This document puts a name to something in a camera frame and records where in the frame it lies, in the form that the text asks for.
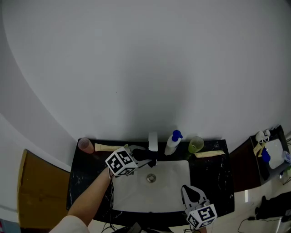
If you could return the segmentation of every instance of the black countertop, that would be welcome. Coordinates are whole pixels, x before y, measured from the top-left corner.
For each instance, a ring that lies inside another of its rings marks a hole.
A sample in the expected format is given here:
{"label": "black countertop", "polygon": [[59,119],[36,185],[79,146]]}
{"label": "black countertop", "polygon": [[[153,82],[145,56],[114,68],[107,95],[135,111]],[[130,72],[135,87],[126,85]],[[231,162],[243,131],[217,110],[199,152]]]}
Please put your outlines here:
{"label": "black countertop", "polygon": [[[91,142],[124,146],[138,145],[147,148],[148,142],[116,142],[91,140]],[[190,166],[191,185],[204,191],[206,197],[214,204],[217,215],[223,216],[234,211],[234,188],[231,174],[229,154],[225,140],[205,141],[200,152],[223,150],[225,155],[207,158],[196,158],[188,152],[189,142],[181,142],[172,155],[165,156],[166,143],[159,142],[158,161],[187,160]],[[84,192],[96,177],[106,168],[105,160],[112,152],[94,152],[86,154],[76,147],[75,156],[70,173],[70,182],[67,196],[67,209]],[[102,222],[109,222],[109,196],[108,187],[102,203],[94,219]],[[181,226],[187,225],[184,212],[172,213],[134,213],[112,210],[111,223],[125,226],[132,226],[135,222],[148,227],[154,226]]]}

